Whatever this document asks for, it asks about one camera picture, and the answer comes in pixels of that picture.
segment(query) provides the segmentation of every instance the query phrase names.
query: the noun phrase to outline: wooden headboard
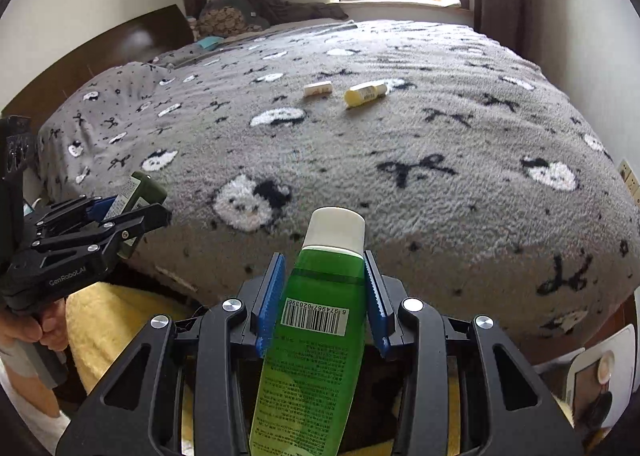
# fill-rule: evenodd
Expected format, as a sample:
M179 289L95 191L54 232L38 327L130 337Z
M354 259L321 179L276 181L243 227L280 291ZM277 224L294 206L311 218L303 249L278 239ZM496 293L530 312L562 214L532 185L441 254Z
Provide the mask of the wooden headboard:
M193 33L176 5L144 14L78 46L31 81L2 110L3 115L31 118L36 133L51 114L96 75L130 61L193 43Z

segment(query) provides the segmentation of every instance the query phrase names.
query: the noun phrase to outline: teal object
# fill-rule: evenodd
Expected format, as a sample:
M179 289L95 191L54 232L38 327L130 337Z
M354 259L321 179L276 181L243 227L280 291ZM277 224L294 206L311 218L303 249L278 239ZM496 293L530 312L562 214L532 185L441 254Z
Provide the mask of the teal object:
M198 44L205 50L213 50L224 40L225 38L220 38L218 36L207 36L206 38L200 40Z

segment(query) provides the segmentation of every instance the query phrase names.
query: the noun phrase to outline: white bottle cap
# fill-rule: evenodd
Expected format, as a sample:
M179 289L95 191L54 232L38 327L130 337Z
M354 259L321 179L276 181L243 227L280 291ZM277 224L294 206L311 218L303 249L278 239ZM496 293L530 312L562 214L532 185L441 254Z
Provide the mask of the white bottle cap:
M334 247L364 255L364 218L340 207L322 207L311 215L305 247Z

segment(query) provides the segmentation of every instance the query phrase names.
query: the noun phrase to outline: hand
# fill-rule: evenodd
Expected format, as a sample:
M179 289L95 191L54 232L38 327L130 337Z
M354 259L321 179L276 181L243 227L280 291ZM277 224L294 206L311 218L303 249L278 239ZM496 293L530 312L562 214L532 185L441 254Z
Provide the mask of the hand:
M66 303L60 299L47 306L40 314L42 338L40 344L53 351L64 351L69 344L66 333Z
M39 341L53 351L63 351L68 345L65 300L47 306L40 314L40 322L33 317L18 317L7 309L0 310L0 345L11 346L15 339Z

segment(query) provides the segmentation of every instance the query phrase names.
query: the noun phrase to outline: person's arm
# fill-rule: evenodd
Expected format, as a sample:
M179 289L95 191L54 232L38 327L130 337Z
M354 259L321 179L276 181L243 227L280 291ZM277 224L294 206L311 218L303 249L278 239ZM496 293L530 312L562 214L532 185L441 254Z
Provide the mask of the person's arm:
M10 348L16 339L40 342L54 351L63 351L68 344L64 299L48 306L40 322L32 317L17 317L7 309L0 310L0 351L3 346ZM15 391L28 403L51 418L60 415L55 394L37 376L20 375L8 364L5 369Z

